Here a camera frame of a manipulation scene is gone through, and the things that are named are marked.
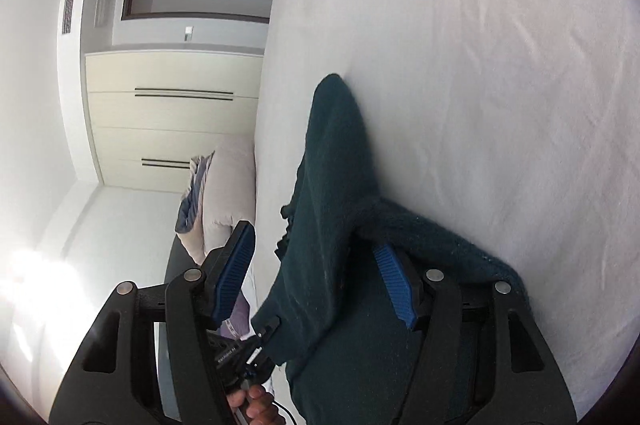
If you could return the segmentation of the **person's left hand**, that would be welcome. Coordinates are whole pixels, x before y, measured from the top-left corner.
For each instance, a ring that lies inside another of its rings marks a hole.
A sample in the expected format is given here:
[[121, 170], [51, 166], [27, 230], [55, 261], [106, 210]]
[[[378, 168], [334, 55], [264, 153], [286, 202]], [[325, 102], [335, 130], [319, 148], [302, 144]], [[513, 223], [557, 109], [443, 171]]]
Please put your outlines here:
[[247, 390], [238, 390], [227, 396], [232, 410], [241, 408], [250, 399], [245, 413], [250, 419], [250, 425], [281, 425], [285, 423], [279, 408], [274, 404], [274, 397], [262, 385], [250, 386]]

